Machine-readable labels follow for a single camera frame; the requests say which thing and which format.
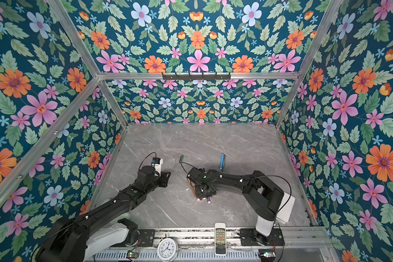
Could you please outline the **blue highlighter pen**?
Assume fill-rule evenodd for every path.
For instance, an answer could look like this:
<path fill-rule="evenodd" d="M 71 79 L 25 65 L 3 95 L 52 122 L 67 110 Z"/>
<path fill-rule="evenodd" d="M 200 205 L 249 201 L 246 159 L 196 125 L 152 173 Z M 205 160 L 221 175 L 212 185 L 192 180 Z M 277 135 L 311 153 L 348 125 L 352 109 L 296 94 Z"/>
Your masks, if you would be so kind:
<path fill-rule="evenodd" d="M 224 169 L 224 164 L 225 164 L 225 154 L 222 153 L 221 155 L 221 161 L 220 161 L 220 165 L 219 165 L 219 169 L 223 170 Z"/>

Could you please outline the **green fountain pen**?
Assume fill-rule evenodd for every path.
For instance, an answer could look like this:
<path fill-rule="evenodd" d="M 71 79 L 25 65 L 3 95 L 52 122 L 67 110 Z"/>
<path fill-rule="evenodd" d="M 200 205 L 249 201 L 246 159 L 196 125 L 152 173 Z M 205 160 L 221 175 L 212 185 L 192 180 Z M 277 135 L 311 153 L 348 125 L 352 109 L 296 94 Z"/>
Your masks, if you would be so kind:
<path fill-rule="evenodd" d="M 225 160 L 226 160 L 226 155 L 223 153 L 221 158 L 221 170 L 224 170 Z"/>

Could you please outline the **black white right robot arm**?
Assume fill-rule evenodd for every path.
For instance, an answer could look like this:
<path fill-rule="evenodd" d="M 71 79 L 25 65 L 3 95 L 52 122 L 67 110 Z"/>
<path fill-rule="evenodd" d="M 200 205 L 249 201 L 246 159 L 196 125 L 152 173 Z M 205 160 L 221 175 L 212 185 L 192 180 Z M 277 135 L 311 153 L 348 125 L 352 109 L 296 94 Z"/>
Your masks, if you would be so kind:
<path fill-rule="evenodd" d="M 269 237 L 276 222 L 288 223 L 294 208 L 292 192 L 286 193 L 269 176 L 257 170 L 248 175 L 232 175 L 193 167 L 187 179 L 198 199 L 211 198 L 219 191 L 244 196 L 258 216 L 255 230 L 264 237 Z"/>

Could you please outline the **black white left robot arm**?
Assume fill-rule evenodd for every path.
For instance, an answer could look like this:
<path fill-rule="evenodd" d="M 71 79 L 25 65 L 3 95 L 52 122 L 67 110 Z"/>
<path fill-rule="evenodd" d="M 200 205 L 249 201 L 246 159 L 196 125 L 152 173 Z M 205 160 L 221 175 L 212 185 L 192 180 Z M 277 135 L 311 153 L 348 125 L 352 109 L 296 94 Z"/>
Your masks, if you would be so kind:
<path fill-rule="evenodd" d="M 87 241 L 109 222 L 138 207 L 158 187 L 166 188 L 170 172 L 159 172 L 153 166 L 138 171 L 134 183 L 106 203 L 75 218 L 58 219 L 38 246 L 34 262 L 83 262 L 92 245 Z"/>

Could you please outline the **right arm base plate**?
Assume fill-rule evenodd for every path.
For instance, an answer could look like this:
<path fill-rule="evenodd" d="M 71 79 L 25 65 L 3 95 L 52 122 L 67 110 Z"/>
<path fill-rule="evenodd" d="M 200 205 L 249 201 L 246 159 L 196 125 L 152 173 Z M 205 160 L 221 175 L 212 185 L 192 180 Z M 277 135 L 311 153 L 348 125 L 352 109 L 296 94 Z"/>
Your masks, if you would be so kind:
<path fill-rule="evenodd" d="M 238 232 L 242 246 L 284 246 L 282 230 L 274 228 L 269 236 L 257 232 L 254 228 L 241 228 Z"/>

